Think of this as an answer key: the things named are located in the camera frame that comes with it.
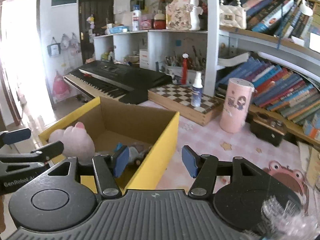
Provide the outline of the blue toy truck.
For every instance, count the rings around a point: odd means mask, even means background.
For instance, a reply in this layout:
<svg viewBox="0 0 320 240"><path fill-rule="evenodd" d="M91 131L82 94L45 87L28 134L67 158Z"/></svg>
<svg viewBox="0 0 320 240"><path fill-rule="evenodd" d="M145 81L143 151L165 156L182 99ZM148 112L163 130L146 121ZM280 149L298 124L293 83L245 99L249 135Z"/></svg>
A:
<svg viewBox="0 0 320 240"><path fill-rule="evenodd" d="M121 142L117 143L116 148L114 149L114 155L120 150L121 147L123 147L123 144ZM129 158L126 164L140 166L151 148L152 146L145 147L143 144L139 144L137 142L133 143L131 146L128 146ZM116 161L114 162L116 163L119 160L120 164L123 164L124 161L122 159L123 158L121 156L116 157Z"/></svg>

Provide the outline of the pink plush pig toy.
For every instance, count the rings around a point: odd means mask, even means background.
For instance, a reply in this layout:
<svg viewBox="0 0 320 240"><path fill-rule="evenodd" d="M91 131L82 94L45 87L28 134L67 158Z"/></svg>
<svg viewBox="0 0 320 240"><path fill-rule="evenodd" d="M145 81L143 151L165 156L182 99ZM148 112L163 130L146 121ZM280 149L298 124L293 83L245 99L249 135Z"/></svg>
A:
<svg viewBox="0 0 320 240"><path fill-rule="evenodd" d="M49 136L48 142L63 143L63 155L67 158L77 157L79 163L87 165L95 156L95 145L82 122L66 129L57 129Z"/></svg>

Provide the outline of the yellow cardboard box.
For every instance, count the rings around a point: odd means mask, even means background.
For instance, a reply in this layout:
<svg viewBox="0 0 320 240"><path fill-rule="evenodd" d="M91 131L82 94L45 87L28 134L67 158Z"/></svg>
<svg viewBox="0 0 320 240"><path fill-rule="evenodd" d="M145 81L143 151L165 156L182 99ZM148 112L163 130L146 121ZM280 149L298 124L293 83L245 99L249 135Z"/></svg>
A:
<svg viewBox="0 0 320 240"><path fill-rule="evenodd" d="M57 129L82 122L98 152L112 152L118 143L139 143L149 148L138 167L125 168L116 179L121 191L154 190L176 151L179 113L167 109L130 105L106 98L95 98L39 135L43 144Z"/></svg>

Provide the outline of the white spray bottle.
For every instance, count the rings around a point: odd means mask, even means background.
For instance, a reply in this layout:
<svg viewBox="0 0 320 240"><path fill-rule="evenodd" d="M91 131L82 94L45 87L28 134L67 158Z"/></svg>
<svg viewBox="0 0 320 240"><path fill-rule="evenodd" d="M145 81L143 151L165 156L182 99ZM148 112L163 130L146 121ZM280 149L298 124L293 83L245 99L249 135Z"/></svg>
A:
<svg viewBox="0 0 320 240"><path fill-rule="evenodd" d="M191 105L193 107L200 107L202 99L202 73L196 72L195 80L192 86Z"/></svg>

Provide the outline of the black brown desk organizer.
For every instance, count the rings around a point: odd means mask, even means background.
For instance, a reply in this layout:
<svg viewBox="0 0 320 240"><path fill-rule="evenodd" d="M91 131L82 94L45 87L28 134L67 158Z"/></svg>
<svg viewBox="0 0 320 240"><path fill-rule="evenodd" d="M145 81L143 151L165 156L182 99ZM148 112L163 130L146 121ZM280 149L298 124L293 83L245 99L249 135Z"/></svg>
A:
<svg viewBox="0 0 320 240"><path fill-rule="evenodd" d="M287 126L274 117L257 112L250 123L250 131L257 138L278 147L287 134Z"/></svg>

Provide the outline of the wooden chessboard box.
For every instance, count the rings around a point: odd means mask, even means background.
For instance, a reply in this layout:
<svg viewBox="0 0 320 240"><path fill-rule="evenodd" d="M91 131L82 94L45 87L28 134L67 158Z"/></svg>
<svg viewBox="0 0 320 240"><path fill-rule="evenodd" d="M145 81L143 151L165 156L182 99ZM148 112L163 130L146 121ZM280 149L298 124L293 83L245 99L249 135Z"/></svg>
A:
<svg viewBox="0 0 320 240"><path fill-rule="evenodd" d="M192 106L192 90L174 84L148 90L148 99L168 110L179 112L181 116L201 126L206 126L222 111L222 103L207 95L202 96L199 107Z"/></svg>

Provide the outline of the pink cylindrical humidifier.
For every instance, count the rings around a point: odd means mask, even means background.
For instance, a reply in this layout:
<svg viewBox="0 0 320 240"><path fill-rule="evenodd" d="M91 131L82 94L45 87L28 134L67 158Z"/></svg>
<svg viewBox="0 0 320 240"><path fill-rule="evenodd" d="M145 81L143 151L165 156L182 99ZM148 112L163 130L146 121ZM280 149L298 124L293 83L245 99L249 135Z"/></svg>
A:
<svg viewBox="0 0 320 240"><path fill-rule="evenodd" d="M237 133L243 128L254 91L249 81L229 79L220 119L220 127L225 132Z"/></svg>

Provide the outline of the black electronic keyboard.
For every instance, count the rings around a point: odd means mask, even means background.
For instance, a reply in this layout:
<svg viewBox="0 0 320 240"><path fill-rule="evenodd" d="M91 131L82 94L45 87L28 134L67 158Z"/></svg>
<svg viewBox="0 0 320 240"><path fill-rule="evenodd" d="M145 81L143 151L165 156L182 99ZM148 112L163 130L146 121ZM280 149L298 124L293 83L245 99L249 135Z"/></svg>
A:
<svg viewBox="0 0 320 240"><path fill-rule="evenodd" d="M161 72L102 61L84 64L63 79L87 98L134 105L147 101L149 90L172 83L171 76Z"/></svg>

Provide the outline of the white quilted handbag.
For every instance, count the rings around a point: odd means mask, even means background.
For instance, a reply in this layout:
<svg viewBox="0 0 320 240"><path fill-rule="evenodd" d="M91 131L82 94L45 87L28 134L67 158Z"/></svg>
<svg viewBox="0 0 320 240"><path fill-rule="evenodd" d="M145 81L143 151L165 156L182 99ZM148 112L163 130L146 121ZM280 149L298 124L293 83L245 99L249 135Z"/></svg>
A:
<svg viewBox="0 0 320 240"><path fill-rule="evenodd" d="M225 1L226 0L220 0L220 25L246 29L246 11L242 7L241 1L235 0L236 6L224 5Z"/></svg>

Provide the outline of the pink floral ceramic figure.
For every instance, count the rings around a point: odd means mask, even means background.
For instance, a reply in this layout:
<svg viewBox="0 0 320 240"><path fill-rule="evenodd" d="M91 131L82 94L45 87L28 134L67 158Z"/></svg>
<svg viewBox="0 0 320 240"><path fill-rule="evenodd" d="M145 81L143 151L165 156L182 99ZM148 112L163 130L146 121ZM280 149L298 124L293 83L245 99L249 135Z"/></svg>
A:
<svg viewBox="0 0 320 240"><path fill-rule="evenodd" d="M199 0L172 0L166 6L167 29L198 31L201 29L199 16L202 14Z"/></svg>

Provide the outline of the white bookshelf unit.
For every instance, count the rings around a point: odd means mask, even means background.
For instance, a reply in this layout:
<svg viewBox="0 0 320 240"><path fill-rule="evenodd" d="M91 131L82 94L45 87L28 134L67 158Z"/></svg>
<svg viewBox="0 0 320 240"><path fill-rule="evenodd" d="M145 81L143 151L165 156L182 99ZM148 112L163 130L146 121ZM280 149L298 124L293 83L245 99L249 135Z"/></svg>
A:
<svg viewBox="0 0 320 240"><path fill-rule="evenodd" d="M113 49L114 60L123 63L134 51L146 50L144 69L156 71L167 55L187 53L206 59L204 92L214 95L217 71L225 68L218 58L234 57L246 51L260 58L279 63L319 85L319 53L288 40L233 27L211 27L208 31L141 30L96 36L95 58Z"/></svg>

